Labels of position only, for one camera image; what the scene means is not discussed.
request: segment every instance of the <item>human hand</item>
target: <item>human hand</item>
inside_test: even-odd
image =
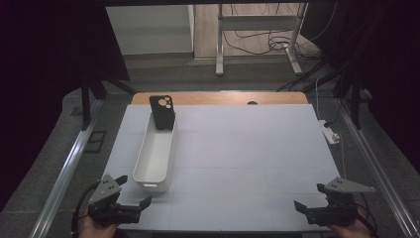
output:
[[[359,214],[365,217],[363,212],[359,209]],[[328,226],[340,238],[370,238],[371,234],[367,227],[365,227],[358,219],[352,224],[344,227],[339,225]]]
[[[84,217],[79,230],[79,238],[112,238],[118,225],[101,226],[89,216]]]

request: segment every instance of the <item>white plastic bin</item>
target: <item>white plastic bin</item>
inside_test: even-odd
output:
[[[133,172],[133,179],[145,191],[169,189],[175,149],[176,117],[172,131],[158,131],[151,113],[148,129]]]

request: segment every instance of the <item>metal frame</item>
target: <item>metal frame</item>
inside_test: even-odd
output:
[[[102,107],[103,100],[96,99],[91,111],[91,120],[85,130],[79,132],[76,141],[62,166],[61,172],[55,181],[49,198],[38,217],[37,222],[31,232],[30,237],[46,237],[53,223],[53,218],[61,204],[62,198],[64,197],[65,191],[70,184],[71,178],[77,167],[78,161],[83,153],[84,147],[89,140],[90,134],[93,127],[96,124],[99,111]]]
[[[219,4],[218,35],[216,46],[216,75],[223,75],[223,31],[293,31],[285,52],[294,74],[301,75],[302,69],[296,60],[294,45],[302,25],[307,3],[302,3],[297,16],[223,16],[222,4]]]
[[[373,150],[368,144],[368,140],[365,138],[364,133],[362,132],[362,130],[359,130],[356,127],[356,125],[352,122],[348,106],[346,105],[346,103],[343,103],[342,107],[343,108],[341,110],[341,115],[345,119],[346,124],[349,127],[356,141],[356,144],[359,146],[362,154],[364,155],[367,165],[371,173],[373,174],[375,180],[377,181],[385,200],[387,201],[389,207],[394,213],[394,216],[398,221],[402,231],[404,232],[405,237],[420,238],[418,224],[416,224],[416,222],[413,220],[403,200],[390,183],[388,176],[386,175],[376,155],[374,154]]]

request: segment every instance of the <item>white table surface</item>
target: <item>white table surface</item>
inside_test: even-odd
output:
[[[308,231],[293,200],[326,206],[316,183],[339,176],[310,104],[174,107],[177,144],[170,188],[124,229]],[[148,194],[133,180],[151,107],[129,105],[105,174],[127,175],[118,200]]]

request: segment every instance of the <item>aluminum rail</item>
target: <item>aluminum rail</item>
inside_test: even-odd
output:
[[[386,175],[376,155],[368,144],[368,140],[366,139],[364,133],[362,130],[358,130],[358,128],[354,125],[350,117],[349,107],[346,105],[346,103],[342,103],[342,107],[343,110],[341,110],[341,115],[345,119],[346,124],[356,141],[356,144],[361,149],[367,165],[369,166],[371,173],[376,179],[384,198],[388,202],[389,207],[394,213],[394,216],[398,221],[402,231],[404,232],[405,237],[420,238],[418,223],[416,224],[416,222],[413,220],[403,200],[390,183],[388,176]]]
[[[99,111],[102,107],[102,104],[103,100],[99,99],[96,99],[93,103],[91,110],[91,120],[86,130],[79,132],[76,141],[74,142],[73,147],[71,148],[71,151],[68,154],[64,165],[62,166],[61,172],[59,173],[58,178],[55,181],[49,198],[47,199],[46,204],[44,205],[43,210],[41,211],[41,214],[38,217],[37,222],[35,223],[30,237],[38,238],[47,236],[47,233],[49,232],[50,227],[53,223],[55,214],[58,210],[58,207],[61,204],[65,191],[67,190],[67,187],[70,184],[71,178],[77,167],[81,154],[83,153],[84,147],[86,146],[90,134],[92,133],[93,127],[96,124],[96,120]]]

